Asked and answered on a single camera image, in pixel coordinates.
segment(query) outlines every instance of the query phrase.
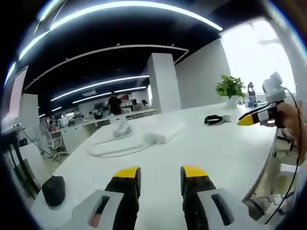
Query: black sponge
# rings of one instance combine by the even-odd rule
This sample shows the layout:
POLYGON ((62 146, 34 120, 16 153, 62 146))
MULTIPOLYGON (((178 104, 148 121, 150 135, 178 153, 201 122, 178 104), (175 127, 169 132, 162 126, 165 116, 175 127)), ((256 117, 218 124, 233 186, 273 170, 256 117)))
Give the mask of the black sponge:
POLYGON ((59 206, 65 199, 64 178, 62 176, 51 176, 43 184, 42 191, 49 206, 59 206))

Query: potted plant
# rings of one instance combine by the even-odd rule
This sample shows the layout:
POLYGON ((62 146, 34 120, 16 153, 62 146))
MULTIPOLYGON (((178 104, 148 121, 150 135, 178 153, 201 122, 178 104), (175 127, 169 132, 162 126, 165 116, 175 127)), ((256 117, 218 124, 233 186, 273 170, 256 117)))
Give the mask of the potted plant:
POLYGON ((240 78, 222 75, 223 81, 217 83, 215 90, 220 97, 228 97, 226 101, 227 108, 236 108, 239 97, 245 98, 246 93, 242 92, 245 88, 240 78))

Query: white pot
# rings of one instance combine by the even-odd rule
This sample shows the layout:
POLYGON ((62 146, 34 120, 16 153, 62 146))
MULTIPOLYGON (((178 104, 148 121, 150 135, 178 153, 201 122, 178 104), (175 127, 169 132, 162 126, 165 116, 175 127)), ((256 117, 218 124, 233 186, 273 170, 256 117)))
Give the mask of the white pot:
POLYGON ((238 96, 232 96, 230 99, 226 99, 226 108, 227 109, 236 109, 238 106, 238 96))

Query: window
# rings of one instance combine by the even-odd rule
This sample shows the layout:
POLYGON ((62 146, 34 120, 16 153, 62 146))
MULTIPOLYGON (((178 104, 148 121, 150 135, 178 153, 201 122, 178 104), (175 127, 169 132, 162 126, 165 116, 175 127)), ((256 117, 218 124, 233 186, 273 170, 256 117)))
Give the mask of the window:
POLYGON ((295 92, 288 56, 272 26, 265 19, 243 23, 222 34, 231 75, 240 77, 245 86, 251 81, 262 94, 262 83, 273 72, 283 79, 283 86, 295 92))

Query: green plant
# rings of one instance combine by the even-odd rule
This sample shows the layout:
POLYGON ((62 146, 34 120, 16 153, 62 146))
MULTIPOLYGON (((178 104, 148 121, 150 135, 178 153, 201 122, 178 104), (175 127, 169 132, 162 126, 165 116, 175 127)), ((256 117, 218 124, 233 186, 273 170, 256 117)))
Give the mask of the green plant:
POLYGON ((242 92, 242 89, 245 88, 243 82, 241 82, 240 78, 234 78, 227 75, 222 75, 223 81, 221 83, 217 83, 215 87, 215 91, 217 94, 222 97, 228 97, 229 99, 232 96, 240 96, 242 98, 246 97, 246 93, 242 92))

